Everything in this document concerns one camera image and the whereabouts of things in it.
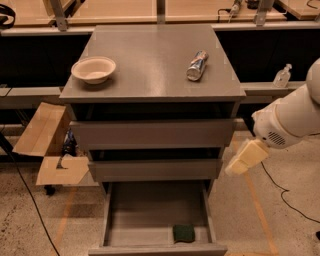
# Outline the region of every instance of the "headphones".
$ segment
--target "headphones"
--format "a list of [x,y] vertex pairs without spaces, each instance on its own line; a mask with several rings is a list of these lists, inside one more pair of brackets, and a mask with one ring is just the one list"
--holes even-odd
[[[14,22],[16,21],[16,13],[10,7],[0,4],[0,14],[6,15],[6,16],[0,15],[0,29],[12,28],[14,25]],[[11,21],[8,24],[4,24],[8,20],[7,16],[12,17],[13,21]]]

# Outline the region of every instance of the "silver can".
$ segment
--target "silver can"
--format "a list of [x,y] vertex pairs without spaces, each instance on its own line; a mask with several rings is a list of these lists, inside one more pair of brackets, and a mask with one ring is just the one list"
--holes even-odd
[[201,78],[208,58],[209,54],[206,51],[197,52],[187,70],[187,77],[189,80],[197,81]]

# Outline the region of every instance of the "white plastic bottle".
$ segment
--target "white plastic bottle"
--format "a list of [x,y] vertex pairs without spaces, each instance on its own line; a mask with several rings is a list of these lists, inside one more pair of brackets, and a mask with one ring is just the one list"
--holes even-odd
[[279,88],[285,88],[291,77],[290,69],[291,64],[287,64],[284,69],[280,70],[274,78],[273,85]]

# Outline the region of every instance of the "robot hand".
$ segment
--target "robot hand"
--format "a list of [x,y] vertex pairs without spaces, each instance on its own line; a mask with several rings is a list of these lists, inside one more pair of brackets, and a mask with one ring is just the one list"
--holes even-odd
[[241,174],[269,155],[268,147],[283,149],[320,130],[320,59],[309,69],[306,84],[252,115],[256,139],[246,141],[226,172]]

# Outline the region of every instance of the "cardboard box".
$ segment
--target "cardboard box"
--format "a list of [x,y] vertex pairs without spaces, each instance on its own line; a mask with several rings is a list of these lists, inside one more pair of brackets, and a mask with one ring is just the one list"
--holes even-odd
[[75,185],[89,174],[87,157],[63,157],[70,117],[65,106],[41,103],[13,152],[44,157],[37,185]]

